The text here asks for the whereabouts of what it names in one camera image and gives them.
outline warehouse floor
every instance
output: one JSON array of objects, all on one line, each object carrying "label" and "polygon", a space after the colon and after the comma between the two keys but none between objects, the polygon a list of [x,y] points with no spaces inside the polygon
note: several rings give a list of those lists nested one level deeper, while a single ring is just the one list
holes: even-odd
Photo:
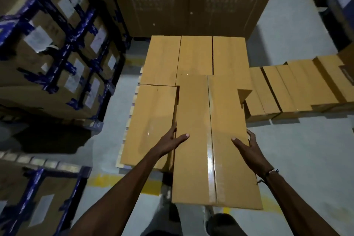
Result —
[{"label": "warehouse floor", "polygon": [[[250,66],[283,64],[291,59],[314,58],[316,55],[337,52],[312,0],[270,0],[247,42],[247,49]],[[74,221],[126,173],[116,168],[115,164],[147,50],[148,42],[132,42],[100,134],[91,137],[84,145],[79,144],[80,147],[73,154],[33,154],[93,167]],[[352,118],[352,115],[343,113],[323,114],[300,118],[299,121],[247,125],[257,135],[258,143],[272,165],[343,236],[351,235],[354,230]],[[23,145],[12,135],[24,128],[24,125],[2,125],[1,150],[23,150]],[[124,235],[144,235],[148,232],[145,231],[146,227],[165,199],[165,195],[158,195],[161,180],[161,173],[152,174]],[[259,187],[264,211],[229,208],[215,210],[234,216],[249,236],[292,235],[266,185],[260,184]],[[202,207],[177,207],[183,234],[205,235]]]}]

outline forearm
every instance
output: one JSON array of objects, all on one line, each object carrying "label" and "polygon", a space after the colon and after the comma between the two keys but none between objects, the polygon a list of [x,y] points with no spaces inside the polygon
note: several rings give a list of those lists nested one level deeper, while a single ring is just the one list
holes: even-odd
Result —
[{"label": "forearm", "polygon": [[150,151],[73,226],[70,236],[121,235],[159,156]]},{"label": "forearm", "polygon": [[270,173],[267,185],[276,198],[294,235],[338,236],[278,173]]}]

